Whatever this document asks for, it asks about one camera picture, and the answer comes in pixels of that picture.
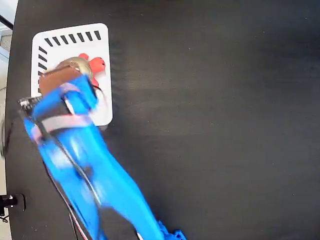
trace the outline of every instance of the red plush toy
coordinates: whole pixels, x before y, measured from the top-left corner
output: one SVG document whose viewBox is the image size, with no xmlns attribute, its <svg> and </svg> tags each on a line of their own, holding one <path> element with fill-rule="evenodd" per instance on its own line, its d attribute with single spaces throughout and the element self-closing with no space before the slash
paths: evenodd
<svg viewBox="0 0 320 240">
<path fill-rule="evenodd" d="M 89 61 L 89 56 L 85 53 L 79 55 L 80 58 L 83 58 Z M 95 74 L 100 73 L 106 69 L 106 63 L 101 57 L 95 57 L 89 61 L 89 65 L 92 71 L 92 84 L 96 87 L 99 87 L 98 81 L 95 79 Z"/>
</svg>

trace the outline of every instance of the black table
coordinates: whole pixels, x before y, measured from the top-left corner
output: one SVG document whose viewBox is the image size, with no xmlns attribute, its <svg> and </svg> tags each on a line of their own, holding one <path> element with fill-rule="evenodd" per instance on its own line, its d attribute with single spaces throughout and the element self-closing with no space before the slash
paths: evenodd
<svg viewBox="0 0 320 240">
<path fill-rule="evenodd" d="M 114 117 L 104 133 L 152 211 L 189 240 L 320 237 L 320 3 L 316 0 L 21 0 L 6 119 L 30 95 L 42 31 L 109 28 Z M 14 240 L 73 239 L 21 122 L 6 158 Z M 135 239 L 114 213 L 111 240 Z"/>
</svg>

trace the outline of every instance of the white tray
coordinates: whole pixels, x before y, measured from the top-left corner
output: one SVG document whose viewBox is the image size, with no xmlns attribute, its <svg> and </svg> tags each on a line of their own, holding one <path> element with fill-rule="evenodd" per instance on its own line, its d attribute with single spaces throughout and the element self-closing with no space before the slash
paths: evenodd
<svg viewBox="0 0 320 240">
<path fill-rule="evenodd" d="M 61 61 L 76 57 L 81 53 L 89 55 L 89 60 L 101 57 L 105 62 L 105 71 L 95 75 L 104 96 L 100 91 L 96 91 L 99 102 L 91 114 L 95 125 L 105 126 L 111 122 L 113 112 L 109 36 L 107 26 L 102 23 L 43 31 L 33 37 L 31 96 L 41 95 L 38 85 L 41 73 L 47 69 L 53 69 Z"/>
</svg>

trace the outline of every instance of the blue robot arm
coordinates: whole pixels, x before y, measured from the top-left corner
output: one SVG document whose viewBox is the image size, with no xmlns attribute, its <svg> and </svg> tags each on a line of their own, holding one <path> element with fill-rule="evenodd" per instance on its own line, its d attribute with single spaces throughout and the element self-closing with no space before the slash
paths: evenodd
<svg viewBox="0 0 320 240">
<path fill-rule="evenodd" d="M 67 109 L 66 101 L 72 114 L 50 115 L 59 106 Z M 21 104 L 29 137 L 88 233 L 92 239 L 106 240 L 100 210 L 113 208 L 143 240 L 186 240 L 181 231 L 171 234 L 156 221 L 136 183 L 109 152 L 89 118 L 96 104 L 86 75 L 56 88 L 31 110 L 26 111 L 28 102 Z"/>
</svg>

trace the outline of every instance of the cable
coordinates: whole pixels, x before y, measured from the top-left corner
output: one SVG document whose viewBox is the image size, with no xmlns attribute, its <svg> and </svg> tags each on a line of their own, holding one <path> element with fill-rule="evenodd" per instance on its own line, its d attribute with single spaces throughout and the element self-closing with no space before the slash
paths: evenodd
<svg viewBox="0 0 320 240">
<path fill-rule="evenodd" d="M 66 148 L 63 146 L 63 144 L 55 137 L 52 136 L 43 126 L 42 122 L 33 119 L 32 117 L 26 115 L 25 112 L 20 111 L 20 113 L 23 114 L 23 117 L 27 118 L 29 121 L 31 121 L 33 124 L 35 124 L 40 132 L 42 133 L 42 136 L 44 137 L 44 139 L 47 140 L 52 140 L 54 142 L 54 144 L 62 151 L 62 153 L 68 158 L 68 160 L 70 161 L 70 163 L 72 164 L 72 166 L 75 168 L 75 170 L 77 171 L 77 173 L 82 177 L 82 179 L 85 181 L 87 187 L 89 188 L 93 199 L 94 199 L 94 203 L 95 206 L 97 208 L 97 212 L 98 212 L 98 216 L 99 216 L 99 225 L 98 225 L 98 232 L 97 232 L 97 239 L 100 238 L 100 233 L 102 232 L 102 223 L 100 221 L 100 211 L 101 211 L 101 203 L 98 197 L 98 194 L 95 190 L 95 188 L 93 187 L 93 185 L 91 184 L 87 174 L 85 173 L 85 171 L 81 168 L 81 166 L 72 158 L 72 156 L 70 155 L 70 153 L 68 152 L 68 150 L 66 150 Z"/>
<path fill-rule="evenodd" d="M 9 215 L 7 215 L 5 217 L 0 216 L 0 219 L 2 219 L 2 222 L 7 224 L 8 223 L 8 220 L 7 220 L 8 217 L 9 217 Z"/>
<path fill-rule="evenodd" d="M 74 233 L 75 239 L 78 240 L 78 235 L 77 235 L 77 232 L 76 232 L 76 229 L 75 229 L 75 224 L 76 224 L 76 226 L 77 226 L 80 234 L 82 235 L 83 239 L 84 240 L 88 240 L 88 237 L 86 236 L 85 232 L 83 231 L 83 229 L 81 228 L 80 224 L 78 223 L 78 221 L 76 219 L 76 216 L 75 216 L 74 209 L 73 209 L 72 205 L 70 205 L 68 203 L 67 199 L 65 198 L 65 196 L 62 194 L 62 192 L 58 188 L 58 185 L 56 184 L 56 181 L 52 177 L 52 175 L 49 172 L 49 170 L 48 170 L 46 164 L 44 163 L 44 161 L 42 161 L 42 163 L 43 163 L 44 170 L 45 170 L 46 174 L 49 176 L 50 182 L 53 184 L 55 190 L 59 193 L 60 197 L 62 198 L 62 200 L 63 200 L 63 202 L 64 202 L 64 204 L 66 206 L 66 208 L 69 211 L 69 218 L 70 218 L 70 221 L 71 221 L 71 224 L 72 224 L 72 228 L 73 228 L 73 233 Z"/>
</svg>

